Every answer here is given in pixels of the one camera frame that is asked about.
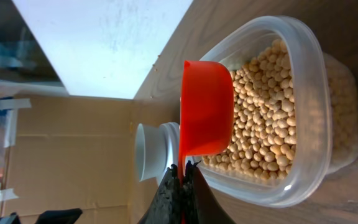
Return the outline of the red plastic measuring scoop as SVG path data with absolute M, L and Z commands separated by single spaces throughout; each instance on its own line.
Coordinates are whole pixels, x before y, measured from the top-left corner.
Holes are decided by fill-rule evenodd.
M 178 178 L 188 156 L 219 154 L 231 141 L 234 90 L 229 70 L 218 62 L 186 60 L 180 97 Z

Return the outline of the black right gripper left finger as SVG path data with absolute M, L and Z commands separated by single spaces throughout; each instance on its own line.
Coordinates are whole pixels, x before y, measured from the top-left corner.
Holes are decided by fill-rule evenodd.
M 180 180 L 175 164 L 166 169 L 149 209 L 139 220 L 139 224 L 148 223 L 181 223 Z

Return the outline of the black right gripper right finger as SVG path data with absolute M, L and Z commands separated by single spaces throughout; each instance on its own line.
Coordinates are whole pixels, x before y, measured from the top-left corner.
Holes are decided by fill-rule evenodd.
M 187 224 L 233 224 L 233 219 L 223 210 L 205 181 L 199 162 L 186 164 L 183 180 L 183 211 Z

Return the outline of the white plastic bowl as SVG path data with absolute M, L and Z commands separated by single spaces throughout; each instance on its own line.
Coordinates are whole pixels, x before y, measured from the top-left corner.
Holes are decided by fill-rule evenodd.
M 135 135 L 135 165 L 140 181 L 163 174 L 167 164 L 167 150 L 163 132 L 159 128 L 139 124 Z

